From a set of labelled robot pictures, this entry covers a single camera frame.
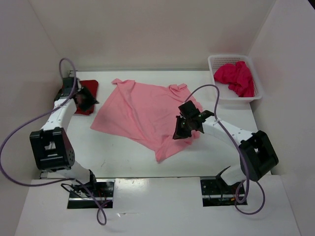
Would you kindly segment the light pink t-shirt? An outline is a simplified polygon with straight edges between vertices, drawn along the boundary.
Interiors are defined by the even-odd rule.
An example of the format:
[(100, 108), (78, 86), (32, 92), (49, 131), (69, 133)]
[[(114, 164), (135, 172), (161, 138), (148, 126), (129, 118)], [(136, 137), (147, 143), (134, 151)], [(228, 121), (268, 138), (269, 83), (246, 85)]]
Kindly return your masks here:
[(174, 140), (178, 107), (191, 92), (186, 84), (167, 87), (112, 81), (114, 91), (99, 109), (91, 129), (129, 138), (155, 152), (157, 162), (175, 155), (200, 137), (197, 131), (187, 139)]

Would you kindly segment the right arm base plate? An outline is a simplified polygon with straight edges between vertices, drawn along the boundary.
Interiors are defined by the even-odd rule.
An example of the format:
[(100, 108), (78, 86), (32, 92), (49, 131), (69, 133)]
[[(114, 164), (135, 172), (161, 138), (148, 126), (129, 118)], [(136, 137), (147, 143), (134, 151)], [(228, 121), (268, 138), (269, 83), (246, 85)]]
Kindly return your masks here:
[(202, 196), (211, 198), (233, 198), (239, 184), (240, 182), (233, 185), (223, 185), (219, 184), (215, 178), (200, 179)]

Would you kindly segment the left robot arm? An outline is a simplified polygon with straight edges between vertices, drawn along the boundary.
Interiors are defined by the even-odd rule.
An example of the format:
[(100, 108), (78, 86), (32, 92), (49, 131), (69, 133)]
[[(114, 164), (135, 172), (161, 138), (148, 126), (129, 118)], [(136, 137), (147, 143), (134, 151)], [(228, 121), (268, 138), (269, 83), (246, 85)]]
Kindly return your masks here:
[(72, 179), (74, 190), (86, 196), (94, 196), (98, 191), (95, 175), (75, 160), (75, 152), (67, 136), (67, 128), (76, 111), (91, 114), (94, 111), (98, 85), (83, 86), (67, 100), (71, 88), (62, 88), (55, 98), (54, 107), (47, 122), (38, 131), (30, 134), (30, 142), (39, 170), (57, 173)]

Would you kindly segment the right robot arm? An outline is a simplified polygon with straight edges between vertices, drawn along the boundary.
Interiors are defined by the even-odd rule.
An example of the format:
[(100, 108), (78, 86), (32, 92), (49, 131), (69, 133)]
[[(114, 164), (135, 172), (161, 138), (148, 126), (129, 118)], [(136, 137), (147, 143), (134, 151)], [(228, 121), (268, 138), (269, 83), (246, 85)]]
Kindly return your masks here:
[(233, 185), (243, 180), (259, 181), (278, 165), (279, 159), (268, 135), (259, 130), (251, 132), (232, 125), (210, 111), (197, 112), (194, 116), (176, 116), (173, 139), (187, 139), (194, 131), (213, 136), (236, 148), (240, 163), (229, 166), (217, 174), (216, 188), (227, 193)]

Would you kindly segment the red t-shirt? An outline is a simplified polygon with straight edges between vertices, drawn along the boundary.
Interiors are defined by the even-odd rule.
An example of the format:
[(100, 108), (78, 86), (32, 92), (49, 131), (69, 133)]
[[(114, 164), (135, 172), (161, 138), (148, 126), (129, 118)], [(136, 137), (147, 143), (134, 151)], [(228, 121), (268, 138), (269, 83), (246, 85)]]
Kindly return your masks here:
[[(97, 96), (97, 90), (98, 90), (98, 81), (96, 80), (80, 80), (79, 81), (81, 84), (81, 87), (87, 87), (92, 95), (96, 98)], [(76, 115), (84, 115), (84, 116), (89, 116), (94, 112), (95, 105), (89, 109), (88, 111), (82, 111), (77, 108), (75, 114)]]

